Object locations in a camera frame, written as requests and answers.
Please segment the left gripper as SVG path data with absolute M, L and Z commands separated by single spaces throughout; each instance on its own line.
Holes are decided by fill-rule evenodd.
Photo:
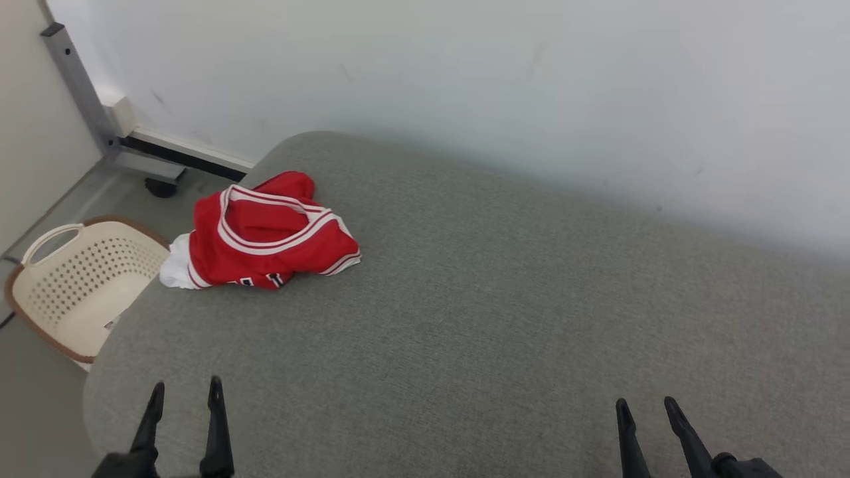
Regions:
M 159 381 L 153 388 L 145 412 L 137 427 L 131 453 L 109 453 L 94 470 L 92 478 L 160 478 L 157 463 L 157 426 L 162 418 L 166 385 Z M 209 388 L 209 434 L 205 454 L 199 465 L 201 477 L 233 477 L 236 473 L 226 415 L 224 388 L 218 376 L 212 376 Z

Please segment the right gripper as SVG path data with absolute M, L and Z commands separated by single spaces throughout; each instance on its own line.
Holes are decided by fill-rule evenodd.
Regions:
M 784 478 L 758 457 L 740 461 L 730 453 L 719 453 L 713 459 L 677 401 L 666 396 L 664 406 L 671 429 L 682 445 L 691 478 Z M 651 478 L 625 398 L 616 400 L 616 419 L 622 478 Z

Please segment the red jersey with white sleeves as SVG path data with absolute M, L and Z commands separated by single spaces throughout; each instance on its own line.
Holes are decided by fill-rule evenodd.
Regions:
M 198 200 L 193 228 L 173 240 L 162 285 L 279 289 L 292 276 L 334 276 L 361 262 L 342 218 L 315 201 L 315 182 L 286 171 L 251 189 L 231 185 Z

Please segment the cream perforated laundry basket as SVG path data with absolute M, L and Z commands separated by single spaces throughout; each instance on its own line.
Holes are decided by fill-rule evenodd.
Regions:
M 168 241 L 150 229 L 120 216 L 98 216 L 36 239 L 6 279 L 4 296 L 16 317 L 89 371 L 168 254 Z

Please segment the grey metal panel stand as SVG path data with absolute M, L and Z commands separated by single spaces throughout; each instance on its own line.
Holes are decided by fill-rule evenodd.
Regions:
M 100 102 L 66 27 L 52 22 L 40 33 L 40 37 L 106 165 L 137 173 L 144 179 L 176 185 L 189 169 L 228 181 L 241 181 L 251 169 L 251 164 L 212 149 L 169 139 L 138 126 L 131 127 L 130 131 L 118 126 L 116 120 L 121 117 L 119 108 L 106 107 Z

